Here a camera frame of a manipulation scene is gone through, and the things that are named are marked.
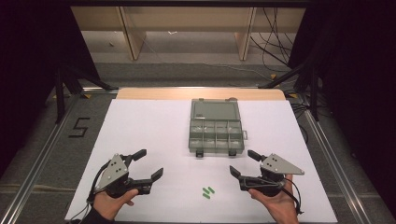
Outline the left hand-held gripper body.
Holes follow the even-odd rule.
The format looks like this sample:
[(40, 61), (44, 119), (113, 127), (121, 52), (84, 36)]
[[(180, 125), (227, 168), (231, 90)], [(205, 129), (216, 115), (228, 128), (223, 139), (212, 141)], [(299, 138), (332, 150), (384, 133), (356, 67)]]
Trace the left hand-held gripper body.
[(150, 194), (153, 181), (150, 179), (134, 180), (129, 177), (129, 165), (125, 164), (122, 154), (115, 154), (99, 173), (99, 183), (94, 183), (94, 193), (105, 191), (112, 198), (119, 198), (131, 189), (137, 189), (139, 195)]

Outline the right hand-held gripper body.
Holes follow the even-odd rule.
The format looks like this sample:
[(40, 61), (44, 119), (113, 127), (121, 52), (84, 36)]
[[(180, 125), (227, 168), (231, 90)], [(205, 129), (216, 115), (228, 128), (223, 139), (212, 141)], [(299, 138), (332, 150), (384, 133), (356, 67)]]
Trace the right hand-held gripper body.
[(304, 170), (275, 153), (264, 157), (264, 161), (259, 161), (260, 176), (240, 176), (238, 182), (242, 191), (255, 189), (265, 196), (273, 197), (284, 188), (286, 175), (304, 175)]

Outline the clear grey compartment box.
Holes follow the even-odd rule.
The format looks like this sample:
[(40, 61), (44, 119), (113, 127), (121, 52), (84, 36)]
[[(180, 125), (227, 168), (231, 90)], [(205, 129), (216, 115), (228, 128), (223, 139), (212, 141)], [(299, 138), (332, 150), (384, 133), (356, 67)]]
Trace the clear grey compartment box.
[(207, 153), (234, 157), (244, 151), (245, 140), (236, 98), (191, 100), (189, 150), (197, 158)]

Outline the person's left hand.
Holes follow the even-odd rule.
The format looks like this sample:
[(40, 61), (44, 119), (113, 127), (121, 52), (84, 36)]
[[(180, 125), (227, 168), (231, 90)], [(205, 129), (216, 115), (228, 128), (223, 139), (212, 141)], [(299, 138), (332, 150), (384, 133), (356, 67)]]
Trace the person's left hand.
[(105, 219), (113, 220), (125, 205), (133, 206), (132, 199), (138, 195), (137, 189), (131, 189), (119, 198), (112, 198), (105, 191), (95, 195), (93, 208)]

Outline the person's right hand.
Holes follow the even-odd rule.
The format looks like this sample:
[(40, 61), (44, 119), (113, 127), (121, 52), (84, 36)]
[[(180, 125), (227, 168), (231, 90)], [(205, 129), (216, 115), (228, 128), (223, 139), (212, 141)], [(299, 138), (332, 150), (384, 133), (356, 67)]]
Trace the person's right hand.
[(273, 197), (265, 196), (255, 189), (250, 189), (248, 193), (268, 210), (277, 224), (299, 224), (294, 200), (286, 192), (279, 192)]

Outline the wooden table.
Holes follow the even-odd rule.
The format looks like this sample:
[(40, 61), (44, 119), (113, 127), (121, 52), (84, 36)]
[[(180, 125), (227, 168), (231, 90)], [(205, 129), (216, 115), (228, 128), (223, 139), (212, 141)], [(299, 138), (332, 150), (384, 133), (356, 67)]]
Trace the wooden table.
[(238, 101), (284, 101), (286, 99), (281, 90), (255, 88), (122, 88), (117, 94), (119, 100), (190, 100), (199, 98), (236, 98)]

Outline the black metal stand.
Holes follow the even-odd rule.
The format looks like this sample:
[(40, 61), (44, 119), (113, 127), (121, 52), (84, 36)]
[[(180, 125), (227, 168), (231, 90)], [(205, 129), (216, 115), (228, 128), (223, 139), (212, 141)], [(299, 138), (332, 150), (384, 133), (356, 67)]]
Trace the black metal stand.
[(289, 72), (271, 81), (268, 84), (259, 85), (259, 89), (273, 89), (278, 84), (298, 75), (294, 84), (294, 89), (297, 91), (304, 91), (309, 89), (310, 101), (309, 110), (315, 121), (318, 121), (318, 69), (315, 64), (309, 61), (301, 63)]
[(61, 65), (55, 74), (57, 123), (60, 123), (62, 121), (65, 114), (64, 87), (66, 87), (71, 94), (81, 95), (83, 92), (83, 88), (79, 82), (81, 79), (88, 80), (92, 84), (105, 91), (117, 91), (119, 89), (118, 87), (106, 84), (98, 77), (90, 76), (88, 73), (85, 73), (74, 66), (67, 64)]

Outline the light wooden bench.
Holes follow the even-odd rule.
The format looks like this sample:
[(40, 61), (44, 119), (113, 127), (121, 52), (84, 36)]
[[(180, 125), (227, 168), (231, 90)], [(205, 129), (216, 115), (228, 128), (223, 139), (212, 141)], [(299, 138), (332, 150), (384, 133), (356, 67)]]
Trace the light wooden bench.
[(82, 31), (121, 31), (130, 58), (139, 57), (147, 32), (234, 34), (239, 59), (253, 33), (297, 33), (305, 10), (285, 7), (72, 7)]

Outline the aluminium floor rail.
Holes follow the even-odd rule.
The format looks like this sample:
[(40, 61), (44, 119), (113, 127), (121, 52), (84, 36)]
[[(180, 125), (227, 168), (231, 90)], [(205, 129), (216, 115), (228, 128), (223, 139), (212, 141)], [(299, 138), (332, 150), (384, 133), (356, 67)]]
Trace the aluminium floor rail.
[(310, 112), (305, 112), (305, 117), (318, 140), (318, 144), (320, 145), (324, 157), (332, 170), (337, 185), (342, 191), (346, 203), (349, 206), (349, 210), (351, 211), (357, 224), (372, 224), (372, 221), (368, 217), (368, 214), (363, 207), (363, 203), (358, 196), (357, 191), (353, 188), (351, 182), (347, 178), (347, 174), (344, 171), (340, 161), (336, 157), (336, 154), (334, 153), (332, 146), (326, 134), (323, 132), (320, 124), (315, 120)]
[(0, 224), (64, 224), (114, 91), (67, 93), (57, 121), (52, 93), (25, 145), (0, 177)]

